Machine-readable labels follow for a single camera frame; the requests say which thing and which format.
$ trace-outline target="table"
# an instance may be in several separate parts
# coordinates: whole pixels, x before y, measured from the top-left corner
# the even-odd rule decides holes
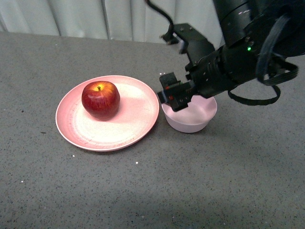
[[[0,32],[0,228],[303,228],[305,57],[270,106],[217,95],[194,134],[162,109],[136,144],[110,153],[67,142],[55,112],[76,85],[103,75],[159,73],[185,82],[185,55],[165,44]],[[269,98],[257,81],[236,94]]]

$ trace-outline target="curtain fold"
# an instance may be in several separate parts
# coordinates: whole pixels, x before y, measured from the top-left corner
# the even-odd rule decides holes
[[[212,0],[152,0],[174,23],[190,23],[219,47],[222,32]],[[169,23],[144,0],[0,0],[0,30],[160,42]]]

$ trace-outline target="bowl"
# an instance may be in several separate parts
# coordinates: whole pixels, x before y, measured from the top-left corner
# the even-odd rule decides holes
[[[205,128],[215,116],[217,103],[214,97],[206,99],[194,95],[185,109],[174,112],[167,104],[162,104],[162,109],[172,128],[184,133],[195,133]]]

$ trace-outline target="plate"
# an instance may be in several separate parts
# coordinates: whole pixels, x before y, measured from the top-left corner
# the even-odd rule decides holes
[[[94,81],[112,82],[121,96],[118,113],[105,122],[94,119],[81,103],[84,87]],[[87,80],[70,90],[57,107],[56,125],[71,144],[107,152],[142,139],[155,124],[158,114],[158,98],[148,85],[128,76],[108,75]]]

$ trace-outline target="red apple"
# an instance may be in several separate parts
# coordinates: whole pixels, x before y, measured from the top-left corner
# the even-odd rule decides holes
[[[93,117],[106,121],[116,115],[120,106],[117,87],[109,81],[95,81],[85,86],[81,103]]]

